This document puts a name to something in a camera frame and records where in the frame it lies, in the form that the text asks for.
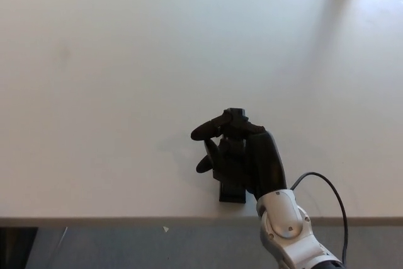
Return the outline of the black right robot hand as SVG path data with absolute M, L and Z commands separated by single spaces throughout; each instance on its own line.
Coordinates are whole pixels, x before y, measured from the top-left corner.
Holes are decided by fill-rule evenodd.
M 287 188 L 285 171 L 273 136 L 249 121 L 242 108 L 228 108 L 201 124 L 191 139 L 202 141 L 207 155 L 197 173 L 212 171 L 220 182 L 219 201 L 245 203 L 246 193 L 259 199 Z

